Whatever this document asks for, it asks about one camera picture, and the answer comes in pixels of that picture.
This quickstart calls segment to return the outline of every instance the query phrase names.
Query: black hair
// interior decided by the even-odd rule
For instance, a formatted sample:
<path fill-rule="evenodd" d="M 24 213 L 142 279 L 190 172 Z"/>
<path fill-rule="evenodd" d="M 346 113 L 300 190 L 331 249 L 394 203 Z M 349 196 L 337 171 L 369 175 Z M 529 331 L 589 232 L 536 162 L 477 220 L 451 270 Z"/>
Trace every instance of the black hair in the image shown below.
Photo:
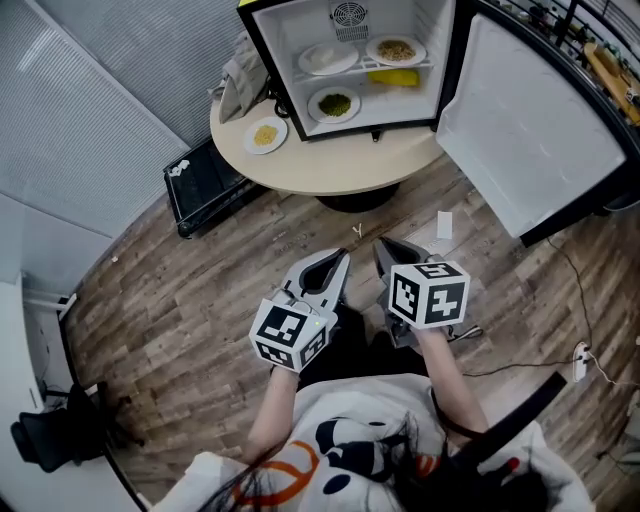
<path fill-rule="evenodd" d="M 421 478 L 417 470 L 418 428 L 407 416 L 393 434 L 377 441 L 382 450 L 390 477 L 382 483 L 387 492 L 407 512 L 432 510 L 476 510 L 480 512 L 518 511 L 539 512 L 548 510 L 553 503 L 552 489 L 548 489 L 540 473 L 531 465 L 531 449 L 527 471 L 511 475 L 512 461 L 484 474 L 477 468 L 460 468 L 448 453 L 445 438 L 440 463 L 436 470 Z M 235 494 L 258 496 L 269 485 L 259 467 L 274 456 L 278 449 L 258 457 L 240 474 L 223 484 L 200 508 L 199 512 L 231 512 L 241 505 Z M 252 503 L 253 510 L 261 510 L 259 503 Z"/>

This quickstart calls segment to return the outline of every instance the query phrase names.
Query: laminate flooring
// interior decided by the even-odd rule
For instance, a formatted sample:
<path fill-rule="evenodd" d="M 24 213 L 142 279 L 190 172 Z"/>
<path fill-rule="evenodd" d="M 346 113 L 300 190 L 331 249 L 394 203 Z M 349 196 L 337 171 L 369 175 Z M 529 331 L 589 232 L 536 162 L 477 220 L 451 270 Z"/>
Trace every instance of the laminate flooring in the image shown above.
<path fill-rule="evenodd" d="M 438 210 L 453 212 L 451 240 L 436 239 Z M 362 239 L 352 229 L 359 223 Z M 446 156 L 374 211 L 339 213 L 312 197 L 270 191 L 194 240 L 177 235 L 165 197 L 86 276 L 66 322 L 81 383 L 106 380 L 114 399 L 133 400 L 121 418 L 146 444 L 116 458 L 136 490 L 156 502 L 197 453 L 241 453 L 269 370 L 247 333 L 260 300 L 296 260 L 348 249 L 347 302 L 364 313 L 370 334 L 382 325 L 372 258 L 380 235 L 422 245 L 472 276 L 464 326 L 477 323 L 485 335 L 453 345 L 464 371 L 566 361 L 578 341 L 588 340 L 566 258 L 546 241 L 525 248 L 512 239 Z M 552 238 L 582 276 L 593 352 L 614 380 L 640 380 L 639 241 L 638 210 L 590 217 Z M 570 378 L 570 365 L 558 369 Z M 469 380 L 496 420 L 552 372 L 513 368 Z M 591 368 L 539 417 L 548 444 L 578 471 L 600 510 L 637 498 L 636 477 L 610 456 L 596 457 L 620 455 L 616 438 L 632 392 Z"/>

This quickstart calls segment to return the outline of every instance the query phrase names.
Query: mini fridge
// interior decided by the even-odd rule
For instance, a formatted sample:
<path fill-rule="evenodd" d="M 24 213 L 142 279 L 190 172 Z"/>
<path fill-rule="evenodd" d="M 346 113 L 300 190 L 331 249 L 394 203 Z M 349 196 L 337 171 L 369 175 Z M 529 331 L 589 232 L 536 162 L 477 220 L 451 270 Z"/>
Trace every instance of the mini fridge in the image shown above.
<path fill-rule="evenodd" d="M 576 62 L 496 5 L 243 0 L 238 13 L 302 141 L 431 126 L 512 236 L 539 239 L 615 197 L 624 180 L 637 183 L 637 132 Z M 411 66 L 419 85 L 372 83 L 370 71 L 394 68 L 367 53 L 379 36 L 421 43 L 424 58 Z M 303 52 L 333 41 L 358 50 L 348 69 L 301 69 Z M 316 121 L 308 103 L 327 87 L 357 92 L 357 114 Z"/>

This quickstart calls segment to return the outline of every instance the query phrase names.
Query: yellow sponge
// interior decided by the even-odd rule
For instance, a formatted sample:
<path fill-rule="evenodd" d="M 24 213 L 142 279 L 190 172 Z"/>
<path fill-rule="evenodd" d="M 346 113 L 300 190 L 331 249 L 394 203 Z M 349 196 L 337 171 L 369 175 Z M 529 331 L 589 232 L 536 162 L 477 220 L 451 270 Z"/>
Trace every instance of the yellow sponge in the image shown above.
<path fill-rule="evenodd" d="M 373 83 L 387 85 L 403 85 L 405 87 L 419 87 L 420 75 L 415 69 L 386 69 L 384 71 L 369 71 L 369 80 Z"/>

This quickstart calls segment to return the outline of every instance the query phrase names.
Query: open fridge door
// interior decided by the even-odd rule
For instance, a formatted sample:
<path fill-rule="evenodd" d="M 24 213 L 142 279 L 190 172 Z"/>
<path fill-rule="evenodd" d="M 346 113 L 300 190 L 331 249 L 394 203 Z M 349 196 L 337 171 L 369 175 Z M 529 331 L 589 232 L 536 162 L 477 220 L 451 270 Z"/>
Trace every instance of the open fridge door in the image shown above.
<path fill-rule="evenodd" d="M 587 101 L 531 47 L 474 16 L 458 87 L 436 140 L 513 237 L 625 160 Z"/>

